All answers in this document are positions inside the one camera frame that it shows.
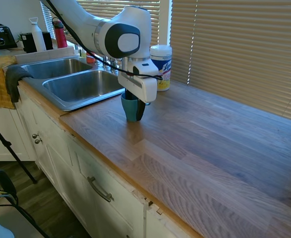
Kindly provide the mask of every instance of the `disinfecting wipes container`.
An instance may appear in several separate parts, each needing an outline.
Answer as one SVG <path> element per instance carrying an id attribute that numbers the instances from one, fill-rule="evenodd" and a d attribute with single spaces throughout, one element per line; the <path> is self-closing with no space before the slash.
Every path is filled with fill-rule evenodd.
<path id="1" fill-rule="evenodd" d="M 159 69 L 163 80 L 157 80 L 157 91 L 166 91 L 170 88 L 172 48 L 167 45 L 156 45 L 150 49 L 151 60 Z"/>

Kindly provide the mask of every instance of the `black container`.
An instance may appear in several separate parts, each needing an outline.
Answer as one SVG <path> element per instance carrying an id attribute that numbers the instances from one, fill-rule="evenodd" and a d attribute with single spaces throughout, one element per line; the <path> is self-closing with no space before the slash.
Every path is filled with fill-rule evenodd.
<path id="1" fill-rule="evenodd" d="M 23 33 L 21 34 L 21 37 L 22 37 L 22 41 L 24 45 L 24 51 L 26 53 L 37 52 L 32 33 Z M 44 38 L 46 50 L 52 50 L 53 43 L 52 43 L 50 33 L 43 32 L 43 38 Z"/>

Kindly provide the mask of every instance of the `wooden countertop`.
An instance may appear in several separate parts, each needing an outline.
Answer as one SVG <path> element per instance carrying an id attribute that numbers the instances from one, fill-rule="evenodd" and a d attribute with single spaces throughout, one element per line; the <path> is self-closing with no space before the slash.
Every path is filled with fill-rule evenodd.
<path id="1" fill-rule="evenodd" d="M 176 82 L 140 122 L 119 96 L 59 120 L 193 237 L 291 238 L 291 120 Z"/>

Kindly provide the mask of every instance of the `gray cloth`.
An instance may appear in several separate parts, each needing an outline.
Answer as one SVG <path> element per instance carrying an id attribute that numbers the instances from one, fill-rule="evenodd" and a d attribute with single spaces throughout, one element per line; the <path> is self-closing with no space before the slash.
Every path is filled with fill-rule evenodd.
<path id="1" fill-rule="evenodd" d="M 25 69 L 19 66 L 11 66 L 7 69 L 5 74 L 5 85 L 6 91 L 11 97 L 11 101 L 13 103 L 18 102 L 19 93 L 17 90 L 18 81 L 21 80 L 23 77 L 31 77 L 33 76 L 27 72 Z"/>

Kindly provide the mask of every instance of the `metal drawer pull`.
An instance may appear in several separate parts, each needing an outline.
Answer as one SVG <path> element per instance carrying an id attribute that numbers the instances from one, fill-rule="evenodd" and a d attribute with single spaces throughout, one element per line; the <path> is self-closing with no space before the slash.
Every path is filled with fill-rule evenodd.
<path id="1" fill-rule="evenodd" d="M 112 195 L 111 193 L 108 193 L 108 194 L 103 194 L 95 185 L 94 185 L 94 181 L 96 180 L 95 177 L 88 177 L 88 182 L 90 184 L 90 186 L 94 189 L 94 191 L 96 193 L 99 194 L 99 196 L 101 196 L 104 200 L 106 200 L 107 202 L 111 202 L 111 198 L 112 198 Z"/>

